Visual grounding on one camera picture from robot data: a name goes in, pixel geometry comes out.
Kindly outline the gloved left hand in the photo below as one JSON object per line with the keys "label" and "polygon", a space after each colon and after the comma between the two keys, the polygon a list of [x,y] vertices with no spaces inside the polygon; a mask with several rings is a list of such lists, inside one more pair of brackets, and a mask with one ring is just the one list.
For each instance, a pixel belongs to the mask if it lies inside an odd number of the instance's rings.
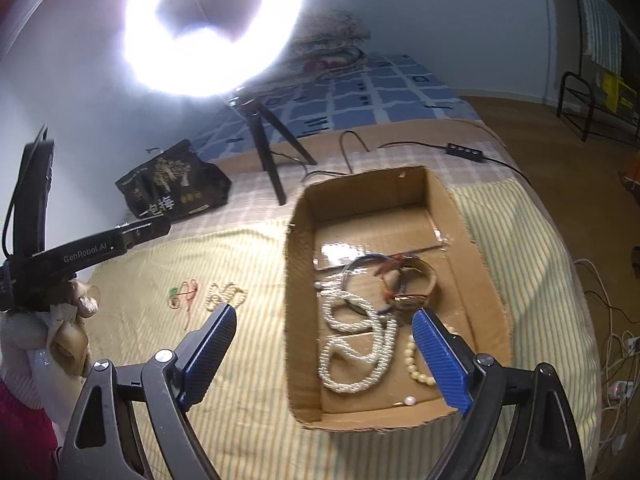
{"label": "gloved left hand", "polygon": [[43,312],[1,315],[1,381],[28,408],[52,422],[70,421],[93,364],[85,320],[97,314],[100,291],[71,280],[63,300]]}

